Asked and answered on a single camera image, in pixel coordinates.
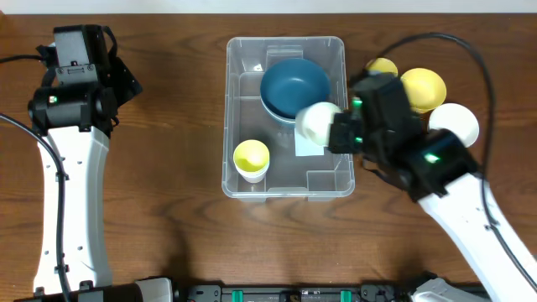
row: green led light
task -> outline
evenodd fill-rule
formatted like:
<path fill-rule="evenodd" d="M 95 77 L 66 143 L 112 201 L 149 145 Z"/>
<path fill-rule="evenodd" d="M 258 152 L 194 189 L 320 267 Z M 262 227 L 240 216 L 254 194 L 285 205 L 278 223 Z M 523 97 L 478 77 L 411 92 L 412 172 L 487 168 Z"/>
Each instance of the green led light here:
<path fill-rule="evenodd" d="M 440 160 L 440 158 L 434 154 L 426 154 L 424 158 L 426 161 L 430 162 L 431 164 L 434 164 Z"/>
<path fill-rule="evenodd" d="M 362 105 L 362 100 L 357 97 L 352 98 L 352 105 L 355 107 L 360 107 Z"/>

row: yellow and white cup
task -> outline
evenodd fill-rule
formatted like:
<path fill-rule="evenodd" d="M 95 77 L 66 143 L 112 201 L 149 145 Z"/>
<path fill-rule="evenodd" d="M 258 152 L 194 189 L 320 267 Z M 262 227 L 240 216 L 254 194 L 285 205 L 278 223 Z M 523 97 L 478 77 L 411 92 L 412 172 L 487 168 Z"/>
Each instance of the yellow and white cup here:
<path fill-rule="evenodd" d="M 269 169 L 269 148 L 258 140 L 246 140 L 233 151 L 233 163 L 247 182 L 256 184 L 265 178 Z"/>

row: yellow cup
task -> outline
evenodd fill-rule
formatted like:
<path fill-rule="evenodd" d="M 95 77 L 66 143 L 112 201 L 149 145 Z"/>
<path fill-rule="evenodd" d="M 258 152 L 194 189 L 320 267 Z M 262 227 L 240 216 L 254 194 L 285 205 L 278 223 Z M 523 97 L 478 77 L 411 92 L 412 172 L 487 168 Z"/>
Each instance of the yellow cup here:
<path fill-rule="evenodd" d="M 258 140 L 246 140 L 235 148 L 233 163 L 246 181 L 257 183 L 264 178 L 269 169 L 269 149 Z"/>
<path fill-rule="evenodd" d="M 410 105 L 418 113 L 440 106 L 447 96 L 446 83 L 432 70 L 414 68 L 401 76 Z"/>

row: green connector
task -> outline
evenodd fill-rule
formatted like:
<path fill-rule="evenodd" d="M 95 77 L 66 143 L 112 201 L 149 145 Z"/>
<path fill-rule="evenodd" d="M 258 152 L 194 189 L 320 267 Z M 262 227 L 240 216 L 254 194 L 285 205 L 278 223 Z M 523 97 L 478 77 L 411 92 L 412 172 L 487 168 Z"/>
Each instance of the green connector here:
<path fill-rule="evenodd" d="M 352 302 L 352 292 L 350 290 L 341 291 L 341 302 Z"/>
<path fill-rule="evenodd" d="M 242 302 L 243 296 L 241 290 L 233 290 L 232 291 L 232 302 Z"/>

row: white cup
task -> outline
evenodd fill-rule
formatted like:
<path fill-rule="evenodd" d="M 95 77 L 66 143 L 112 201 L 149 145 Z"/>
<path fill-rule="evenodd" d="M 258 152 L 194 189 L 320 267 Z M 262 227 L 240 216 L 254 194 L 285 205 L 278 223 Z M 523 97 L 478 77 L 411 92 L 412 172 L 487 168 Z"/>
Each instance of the white cup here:
<path fill-rule="evenodd" d="M 238 173 L 244 178 L 244 180 L 246 180 L 247 182 L 249 182 L 250 184 L 257 184 L 259 181 L 263 180 L 263 178 L 265 178 L 265 175 L 267 174 L 267 171 L 269 170 L 269 166 L 270 166 L 270 162 L 268 162 L 262 170 L 256 172 L 256 173 L 252 173 L 252 172 L 246 172 L 240 168 L 238 168 L 237 166 L 235 166 L 237 168 L 237 171 Z"/>
<path fill-rule="evenodd" d="M 334 115 L 342 112 L 341 108 L 330 102 L 318 102 L 300 110 L 296 115 L 297 132 L 313 143 L 326 147 L 330 139 L 330 126 Z"/>
<path fill-rule="evenodd" d="M 470 109 L 459 104 L 443 104 L 429 117 L 429 130 L 448 129 L 466 148 L 472 146 L 479 136 L 479 122 Z"/>

